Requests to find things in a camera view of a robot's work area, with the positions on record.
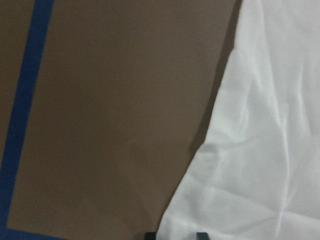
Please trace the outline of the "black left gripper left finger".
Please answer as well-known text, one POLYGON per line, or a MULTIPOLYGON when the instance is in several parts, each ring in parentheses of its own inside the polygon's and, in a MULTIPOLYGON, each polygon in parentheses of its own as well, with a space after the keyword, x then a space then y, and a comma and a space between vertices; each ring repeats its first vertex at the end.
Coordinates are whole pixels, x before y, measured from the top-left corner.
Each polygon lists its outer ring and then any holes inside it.
POLYGON ((156 232, 146 232, 145 233, 145 240, 156 240, 156 232))

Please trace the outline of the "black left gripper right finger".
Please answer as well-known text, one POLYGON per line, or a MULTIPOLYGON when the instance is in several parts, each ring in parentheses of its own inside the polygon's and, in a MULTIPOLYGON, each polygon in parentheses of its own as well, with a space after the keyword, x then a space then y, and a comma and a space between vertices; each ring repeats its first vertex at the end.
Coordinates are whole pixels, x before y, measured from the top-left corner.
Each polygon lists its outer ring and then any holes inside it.
POLYGON ((197 240, 208 240, 208 233, 207 232, 197 232, 196 239, 197 240))

